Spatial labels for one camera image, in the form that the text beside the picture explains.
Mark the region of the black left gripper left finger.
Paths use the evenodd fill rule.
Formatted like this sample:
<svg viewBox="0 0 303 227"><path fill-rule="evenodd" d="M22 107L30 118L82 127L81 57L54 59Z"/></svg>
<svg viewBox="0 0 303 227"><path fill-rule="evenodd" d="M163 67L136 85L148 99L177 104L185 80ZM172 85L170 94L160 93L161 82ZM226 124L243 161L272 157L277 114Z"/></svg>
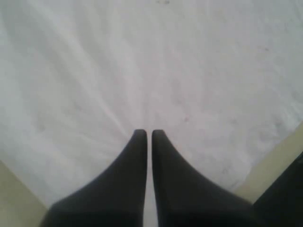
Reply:
<svg viewBox="0 0 303 227"><path fill-rule="evenodd" d="M42 227L141 227L147 178L147 133L134 131L97 178L46 213Z"/></svg>

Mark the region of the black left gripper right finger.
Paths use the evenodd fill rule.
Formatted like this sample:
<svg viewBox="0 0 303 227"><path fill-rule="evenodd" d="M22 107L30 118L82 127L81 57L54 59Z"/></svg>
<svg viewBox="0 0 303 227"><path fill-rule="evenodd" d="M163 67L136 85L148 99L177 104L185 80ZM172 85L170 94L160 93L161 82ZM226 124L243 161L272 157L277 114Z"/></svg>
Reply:
<svg viewBox="0 0 303 227"><path fill-rule="evenodd" d="M154 130L152 174L160 227L259 227L246 200L214 184L175 149L163 130Z"/></svg>

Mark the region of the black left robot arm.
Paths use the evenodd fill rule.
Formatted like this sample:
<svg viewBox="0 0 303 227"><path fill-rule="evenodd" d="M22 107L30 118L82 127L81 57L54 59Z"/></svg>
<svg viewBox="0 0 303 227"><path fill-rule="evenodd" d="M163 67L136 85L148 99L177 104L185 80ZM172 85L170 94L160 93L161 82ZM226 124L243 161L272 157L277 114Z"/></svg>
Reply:
<svg viewBox="0 0 303 227"><path fill-rule="evenodd" d="M303 159L297 158L249 203L197 172L163 130L152 132L152 174L160 227L300 227ZM147 133L135 130L116 160L92 182L56 202L43 227L141 227Z"/></svg>

